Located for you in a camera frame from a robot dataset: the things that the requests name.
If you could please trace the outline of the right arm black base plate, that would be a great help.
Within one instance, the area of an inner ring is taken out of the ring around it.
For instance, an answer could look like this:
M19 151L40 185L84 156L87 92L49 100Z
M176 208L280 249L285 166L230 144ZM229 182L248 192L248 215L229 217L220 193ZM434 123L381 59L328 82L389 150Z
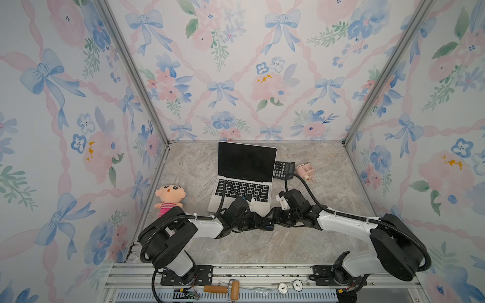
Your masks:
M367 281L363 280L364 276L350 276L343 269L334 270L332 265L315 265L312 266L312 271L313 273L308 276L308 279L316 282L318 286L350 288L361 284L367 285Z

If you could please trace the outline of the silver laptop black screen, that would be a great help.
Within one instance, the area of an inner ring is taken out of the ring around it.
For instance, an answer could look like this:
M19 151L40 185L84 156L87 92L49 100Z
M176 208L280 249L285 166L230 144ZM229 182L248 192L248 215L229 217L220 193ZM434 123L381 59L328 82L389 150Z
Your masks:
M243 143L218 142L218 176L207 210L227 208L238 197L264 203L258 213L269 214L277 149Z

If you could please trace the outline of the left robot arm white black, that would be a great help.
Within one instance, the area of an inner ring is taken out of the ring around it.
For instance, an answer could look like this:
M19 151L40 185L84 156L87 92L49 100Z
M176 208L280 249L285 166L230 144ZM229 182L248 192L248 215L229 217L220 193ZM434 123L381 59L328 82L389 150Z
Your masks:
M175 276L175 281L188 285L196 280L198 267L185 251L195 238L220 239L232 233L252 230L273 231L274 223L250 210L245 199L236 198L229 208L211 216L187 214L175 207L141 231L140 261L151 263L158 272Z

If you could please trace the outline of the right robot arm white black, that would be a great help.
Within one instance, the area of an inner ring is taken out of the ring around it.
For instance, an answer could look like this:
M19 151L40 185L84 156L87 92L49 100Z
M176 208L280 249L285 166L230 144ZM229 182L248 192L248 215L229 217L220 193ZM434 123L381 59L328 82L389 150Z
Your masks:
M359 253L343 252L330 270L319 275L320 279L347 285L357 278L388 273L409 282L417 272L432 266L426 246L393 214L362 217L318 203L312 205L297 189L280 192L277 200L280 206L268 215L274 224L337 232L367 242L371 247Z

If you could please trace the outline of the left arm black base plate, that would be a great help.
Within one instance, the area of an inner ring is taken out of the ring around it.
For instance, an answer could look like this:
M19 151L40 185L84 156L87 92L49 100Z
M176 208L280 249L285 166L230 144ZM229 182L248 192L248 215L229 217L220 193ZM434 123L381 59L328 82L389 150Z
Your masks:
M174 271L166 269L162 272L162 286L207 286L212 284L212 265L195 265L188 273L178 276Z

